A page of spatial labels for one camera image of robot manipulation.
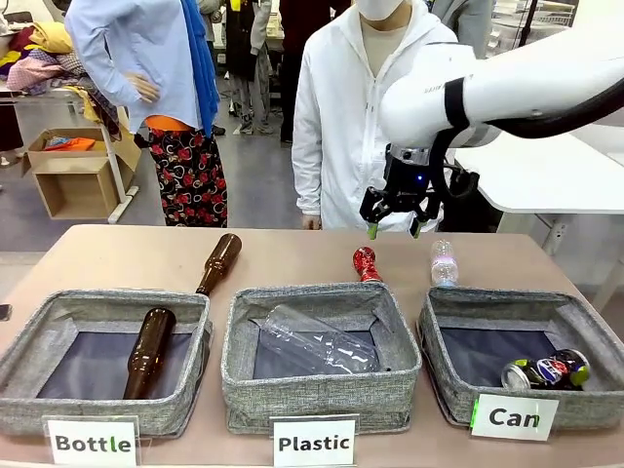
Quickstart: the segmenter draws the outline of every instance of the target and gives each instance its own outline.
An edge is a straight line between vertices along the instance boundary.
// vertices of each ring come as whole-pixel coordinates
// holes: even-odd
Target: gray floor
[[[71,115],[63,105],[18,106],[19,126],[26,145],[45,128],[91,126]],[[217,139],[228,184],[231,227],[295,228],[299,212],[294,204],[290,149],[279,140],[281,117],[271,116],[273,136],[235,136],[238,120],[227,114],[226,102],[217,117],[227,135]],[[43,252],[74,223],[48,217],[31,174],[21,177],[20,166],[0,169],[0,252]],[[147,151],[136,170],[139,192],[120,224],[163,225],[158,184]]]

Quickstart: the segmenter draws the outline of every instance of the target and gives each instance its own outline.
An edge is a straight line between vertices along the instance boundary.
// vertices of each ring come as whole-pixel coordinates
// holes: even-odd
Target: robotic arm
[[[492,128],[553,137],[624,107],[624,48],[606,48],[592,40],[596,34],[571,30],[488,60],[458,44],[424,46],[381,103],[381,126],[392,143],[386,186],[369,187],[360,209],[370,236],[391,213],[415,212],[410,231],[417,237],[441,203],[460,203],[477,190],[479,175],[446,164],[449,148],[487,144]],[[461,181],[460,192],[449,190],[445,169]]]

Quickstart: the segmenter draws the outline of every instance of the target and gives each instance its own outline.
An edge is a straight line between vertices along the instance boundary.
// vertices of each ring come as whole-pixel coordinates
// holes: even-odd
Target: person
[[[0,170],[13,166],[20,160],[18,148],[23,146],[18,115],[12,105],[0,104]]]
[[[215,52],[215,29],[213,28],[213,22],[221,21],[221,3],[221,0],[197,0],[199,12],[202,14],[204,25],[206,26],[206,40],[208,41],[208,49],[213,59],[215,74],[218,69],[218,60],[216,59]],[[225,129],[213,124],[213,134],[216,137],[223,137],[225,135]]]
[[[430,11],[456,35],[459,44],[472,46],[478,59],[486,57],[491,33],[492,0],[427,0]]]
[[[356,0],[310,37],[292,142],[304,229],[366,229],[359,213],[365,190],[385,186],[389,141],[379,127],[381,98],[411,71],[422,46],[434,42],[457,39],[422,0]],[[412,220],[413,214],[391,214],[379,229],[408,231]]]
[[[351,0],[280,0],[280,15],[284,29],[284,56],[282,58],[282,123],[281,140],[293,142],[294,100],[299,82],[303,48],[308,38],[330,22],[330,8],[338,17],[349,6]]]
[[[266,27],[271,0],[227,0],[225,55],[230,83],[240,94],[240,133],[269,135],[269,56]]]
[[[78,58],[130,128],[149,128],[165,221],[226,227],[227,189],[211,129],[218,92],[195,0],[72,0]]]

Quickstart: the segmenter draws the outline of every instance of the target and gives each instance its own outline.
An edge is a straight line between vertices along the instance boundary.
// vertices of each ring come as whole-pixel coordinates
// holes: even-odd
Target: folded clothes
[[[46,141],[44,151],[89,151],[96,141],[91,138],[55,136]]]
[[[40,96],[53,90],[54,88],[63,88],[65,86],[73,86],[78,83],[79,78],[71,76],[67,73],[57,76],[55,78],[49,78],[45,81],[37,83],[36,85],[21,90],[23,93],[31,96]]]
[[[62,22],[35,22],[30,40],[39,44],[46,52],[69,54],[73,51],[69,34]]]
[[[93,122],[102,123],[106,129],[108,129],[108,133],[112,139],[121,139],[117,107],[104,97],[91,78],[87,76],[82,77],[75,86],[66,86],[66,88],[75,92],[83,99],[85,104],[85,118]]]
[[[7,88],[10,91],[22,91],[61,73],[62,67],[58,64],[31,57],[22,58],[9,70]]]
[[[82,66],[82,63],[76,56],[75,52],[71,52],[69,54],[59,54],[56,56],[58,63],[62,66],[62,69],[67,73],[70,73],[74,76],[83,76],[87,74],[87,70]]]
[[[0,58],[0,76],[9,76],[9,71],[11,71],[11,67],[13,65],[15,65],[19,60],[28,57],[32,51],[40,48],[41,46],[36,44],[29,44],[20,51],[9,51],[5,56]]]
[[[21,52],[24,47],[32,44],[30,36],[34,31],[35,26],[29,26],[18,32],[15,36],[13,36],[13,39],[11,39],[11,42],[9,43],[9,50]]]
[[[32,51],[28,56],[31,59],[44,61],[45,63],[49,63],[50,65],[60,65],[59,61],[55,57],[48,54],[43,49],[37,49],[35,51]]]

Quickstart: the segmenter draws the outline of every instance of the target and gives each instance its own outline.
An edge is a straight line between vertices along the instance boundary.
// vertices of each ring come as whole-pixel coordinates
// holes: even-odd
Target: orange top
[[[145,119],[145,123],[147,124],[147,127],[155,130],[170,130],[179,132],[193,130],[192,127],[189,127],[183,122],[165,115],[150,115]]]

